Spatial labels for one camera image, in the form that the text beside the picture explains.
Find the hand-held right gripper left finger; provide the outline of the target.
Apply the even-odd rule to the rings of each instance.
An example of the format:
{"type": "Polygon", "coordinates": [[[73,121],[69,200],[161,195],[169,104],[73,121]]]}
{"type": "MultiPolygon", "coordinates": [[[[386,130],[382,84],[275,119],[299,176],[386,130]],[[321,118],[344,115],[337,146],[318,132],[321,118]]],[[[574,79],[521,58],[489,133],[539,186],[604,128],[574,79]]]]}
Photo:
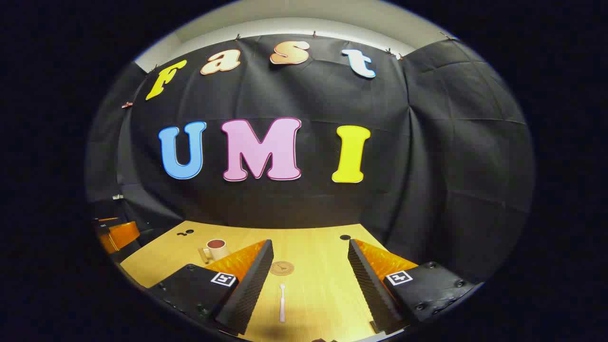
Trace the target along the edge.
{"type": "Polygon", "coordinates": [[[148,295],[196,325],[243,335],[273,258],[272,241],[261,240],[207,267],[186,264],[148,295]]]}

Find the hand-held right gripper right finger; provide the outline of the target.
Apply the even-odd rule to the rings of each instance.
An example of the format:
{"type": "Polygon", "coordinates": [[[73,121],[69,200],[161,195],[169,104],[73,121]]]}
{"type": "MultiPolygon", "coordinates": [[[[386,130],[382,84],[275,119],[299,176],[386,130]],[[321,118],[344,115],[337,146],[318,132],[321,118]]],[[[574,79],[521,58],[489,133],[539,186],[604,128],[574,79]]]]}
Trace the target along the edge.
{"type": "Polygon", "coordinates": [[[358,239],[349,241],[348,261],[376,327],[387,334],[430,324],[477,288],[438,262],[417,265],[358,239]]]}

